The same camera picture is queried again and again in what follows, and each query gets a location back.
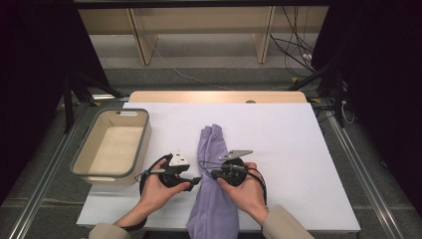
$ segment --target white table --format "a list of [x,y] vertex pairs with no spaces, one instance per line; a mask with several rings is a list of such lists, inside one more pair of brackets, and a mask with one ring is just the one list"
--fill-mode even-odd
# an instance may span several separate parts
[[[164,154],[179,150],[191,167],[181,175],[198,175],[196,149],[200,130],[217,123],[228,149],[253,149],[268,186],[268,205],[283,205],[310,231],[356,232],[356,217],[341,185],[311,105],[301,104],[155,104],[127,103],[150,113],[152,134],[143,169]],[[173,197],[148,217],[147,230],[185,230],[195,195]],[[138,200],[138,185],[93,185],[78,225],[113,223]],[[239,211],[241,231],[259,225]]]

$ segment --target crumpled cloth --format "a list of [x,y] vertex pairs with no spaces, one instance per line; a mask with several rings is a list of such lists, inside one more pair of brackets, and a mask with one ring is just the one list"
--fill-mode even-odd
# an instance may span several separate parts
[[210,173],[215,167],[220,168],[220,165],[201,162],[221,164],[219,157],[227,152],[221,126],[217,124],[205,126],[201,130],[198,145],[198,163],[204,165],[205,168],[200,167],[201,187],[186,225],[192,239],[236,239],[238,237],[238,208]]

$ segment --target sleeve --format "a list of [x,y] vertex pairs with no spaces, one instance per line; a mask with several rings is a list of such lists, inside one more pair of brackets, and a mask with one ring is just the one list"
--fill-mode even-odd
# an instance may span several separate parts
[[130,235],[112,224],[99,223],[90,232],[90,239],[130,239]]
[[267,239],[314,238],[292,214],[280,205],[273,207],[264,220],[263,234]]

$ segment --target storage container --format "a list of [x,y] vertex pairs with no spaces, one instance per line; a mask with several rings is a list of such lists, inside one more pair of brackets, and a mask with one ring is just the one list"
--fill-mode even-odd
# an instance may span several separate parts
[[133,184],[151,135],[143,109],[104,109],[93,120],[71,164],[88,183]]

